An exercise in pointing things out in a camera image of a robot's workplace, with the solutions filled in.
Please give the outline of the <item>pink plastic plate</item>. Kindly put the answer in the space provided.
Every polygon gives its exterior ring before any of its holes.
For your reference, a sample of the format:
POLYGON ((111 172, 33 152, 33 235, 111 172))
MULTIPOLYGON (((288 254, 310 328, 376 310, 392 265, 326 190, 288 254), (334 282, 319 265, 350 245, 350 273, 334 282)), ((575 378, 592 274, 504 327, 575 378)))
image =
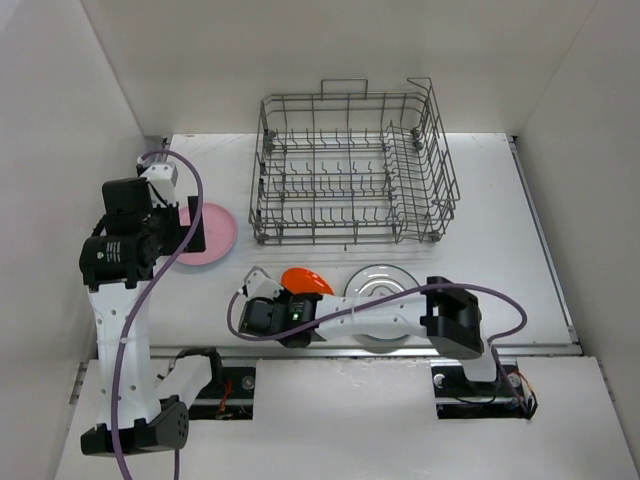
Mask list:
POLYGON ((203 204, 202 213, 206 238, 205 251, 230 251, 238 235, 235 217, 226 208, 210 202, 203 204))

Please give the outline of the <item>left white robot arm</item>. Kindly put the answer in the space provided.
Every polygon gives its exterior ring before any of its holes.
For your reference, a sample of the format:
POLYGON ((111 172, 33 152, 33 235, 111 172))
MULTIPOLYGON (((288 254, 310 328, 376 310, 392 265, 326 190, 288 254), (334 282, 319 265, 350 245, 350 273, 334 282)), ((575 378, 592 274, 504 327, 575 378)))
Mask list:
POLYGON ((199 200, 188 199, 182 225, 174 182, 145 176, 103 184, 105 214, 79 258, 97 333, 101 405, 80 437, 86 456, 112 457, 180 450, 197 395, 223 387, 213 347, 188 349, 163 377, 153 374, 149 345, 150 290, 159 258, 176 260, 205 248, 199 200))

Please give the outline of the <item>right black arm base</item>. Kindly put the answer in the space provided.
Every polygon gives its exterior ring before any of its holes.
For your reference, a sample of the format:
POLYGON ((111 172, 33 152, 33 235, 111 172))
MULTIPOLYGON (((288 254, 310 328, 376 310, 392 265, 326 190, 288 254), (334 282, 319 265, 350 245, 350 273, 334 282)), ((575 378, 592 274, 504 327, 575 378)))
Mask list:
POLYGON ((492 383, 472 382, 458 365, 431 370, 439 420, 531 420, 537 413, 537 395, 516 364, 504 366, 509 383, 501 374, 492 383))

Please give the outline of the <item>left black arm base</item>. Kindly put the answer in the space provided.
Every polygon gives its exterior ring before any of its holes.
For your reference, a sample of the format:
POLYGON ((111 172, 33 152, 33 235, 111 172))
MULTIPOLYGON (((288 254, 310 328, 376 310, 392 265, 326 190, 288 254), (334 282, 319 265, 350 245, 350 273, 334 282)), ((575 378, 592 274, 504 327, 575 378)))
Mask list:
POLYGON ((245 421, 254 416, 256 366, 232 362, 221 380, 204 387, 189 408, 192 421, 245 421))

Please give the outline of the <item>orange plastic plate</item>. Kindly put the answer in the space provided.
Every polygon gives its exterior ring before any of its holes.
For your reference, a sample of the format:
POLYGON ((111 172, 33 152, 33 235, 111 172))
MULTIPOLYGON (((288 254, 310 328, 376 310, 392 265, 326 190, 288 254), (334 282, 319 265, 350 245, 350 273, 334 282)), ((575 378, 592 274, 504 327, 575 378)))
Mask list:
POLYGON ((280 284, 293 294, 317 293, 333 295, 334 290, 320 275, 303 267, 292 267, 285 270, 280 284))

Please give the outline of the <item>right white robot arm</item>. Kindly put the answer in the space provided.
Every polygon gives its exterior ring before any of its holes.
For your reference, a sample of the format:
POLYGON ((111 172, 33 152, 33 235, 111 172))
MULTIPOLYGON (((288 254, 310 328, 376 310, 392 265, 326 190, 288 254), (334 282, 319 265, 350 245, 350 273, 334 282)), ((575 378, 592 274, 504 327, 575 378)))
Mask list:
POLYGON ((483 332, 477 296, 443 277, 382 297, 339 297, 292 293, 268 277, 249 280, 237 333, 275 340, 287 348, 351 336, 416 337, 437 353, 458 361, 465 386, 487 393, 500 379, 483 332))

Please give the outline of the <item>white plate with grey pattern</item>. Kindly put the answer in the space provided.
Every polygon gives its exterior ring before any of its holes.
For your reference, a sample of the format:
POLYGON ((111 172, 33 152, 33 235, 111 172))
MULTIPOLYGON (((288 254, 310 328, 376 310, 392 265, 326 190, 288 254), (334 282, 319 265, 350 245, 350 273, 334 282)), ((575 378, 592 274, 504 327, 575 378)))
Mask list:
MULTIPOLYGON (((408 271, 390 264, 372 264, 355 272, 347 281, 343 295, 346 297, 385 297, 417 287, 418 281, 408 271)), ((355 335, 365 346, 399 345, 409 339, 408 335, 355 335)))

